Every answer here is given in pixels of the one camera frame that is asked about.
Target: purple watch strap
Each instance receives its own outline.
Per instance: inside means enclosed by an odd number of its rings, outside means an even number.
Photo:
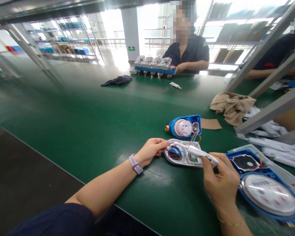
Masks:
[[[134,154],[132,154],[131,156],[129,156],[129,161],[130,161],[133,169],[135,170],[135,172],[137,172],[137,174],[141,174],[143,172],[143,169],[141,168],[141,166],[139,166],[139,164],[135,160]]]

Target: dark blue uniform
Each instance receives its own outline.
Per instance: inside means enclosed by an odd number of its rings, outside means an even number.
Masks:
[[[295,34],[286,34],[279,38],[254,66],[255,70],[277,69],[290,55],[295,45]]]
[[[194,35],[193,38],[188,40],[187,48],[180,59],[179,43],[173,43],[169,46],[165,52],[163,58],[170,57],[172,59],[171,64],[178,66],[184,62],[197,62],[197,61],[209,61],[209,46],[206,40]],[[199,74],[200,71],[184,70],[182,73]]]
[[[8,236],[95,235],[95,218],[85,206],[67,203],[50,208],[21,223]]]

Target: green table surface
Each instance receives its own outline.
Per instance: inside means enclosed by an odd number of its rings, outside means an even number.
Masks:
[[[206,152],[247,144],[236,138],[223,115],[209,109],[214,96],[227,88],[228,78],[179,75],[173,81],[182,89],[176,89],[167,79],[133,75],[122,87],[101,87],[129,72],[49,61],[53,76],[47,76],[35,65],[26,67],[32,63],[27,58],[9,60],[22,77],[0,79],[0,125],[84,183],[125,161],[147,139],[174,138],[164,126],[179,116],[219,120],[222,129],[202,130],[200,145]],[[244,81],[236,92],[249,94],[257,85]],[[269,90],[256,104],[265,107],[281,95]],[[295,169],[283,167],[295,175]],[[254,235],[295,235],[295,229],[258,214],[240,194],[237,204]],[[164,157],[154,158],[116,205],[161,235],[220,232],[204,190],[203,170],[175,166]]]

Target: black cloth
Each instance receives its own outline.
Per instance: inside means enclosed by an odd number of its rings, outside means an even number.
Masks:
[[[116,79],[109,80],[106,83],[102,84],[101,86],[107,86],[107,85],[120,86],[120,85],[128,83],[131,80],[132,78],[130,76],[123,75],[123,76],[118,76]]]
[[[173,43],[170,45],[163,58],[165,57],[170,57],[172,60],[171,64],[174,66],[178,66],[184,62],[209,61],[209,46],[204,37],[193,35],[193,37],[188,40],[186,50],[181,59],[179,43]],[[199,74],[200,71],[184,70],[182,73]]]

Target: person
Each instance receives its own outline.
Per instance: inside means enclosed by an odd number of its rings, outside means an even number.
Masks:
[[[182,1],[174,18],[174,43],[163,55],[172,59],[171,64],[176,66],[174,74],[199,74],[209,67],[209,46],[203,37],[194,34],[195,19],[194,1]]]
[[[291,55],[291,50],[295,46],[295,33],[286,34],[280,37],[273,46],[258,61],[254,68],[248,72],[245,79],[256,80],[265,79]],[[290,70],[283,79],[295,77],[295,67]]]
[[[8,236],[95,235],[95,218],[98,218],[114,203],[138,175],[138,169],[149,165],[154,156],[161,156],[163,150],[168,146],[169,141],[167,140],[149,139],[136,155],[131,155],[122,164],[90,181],[64,204],[50,208],[21,223]],[[235,203],[240,183],[239,175],[225,154],[210,154],[219,161],[217,168],[220,174],[214,173],[207,157],[201,157],[204,186],[216,207],[224,236],[251,236]],[[133,167],[132,161],[137,162],[138,165]]]

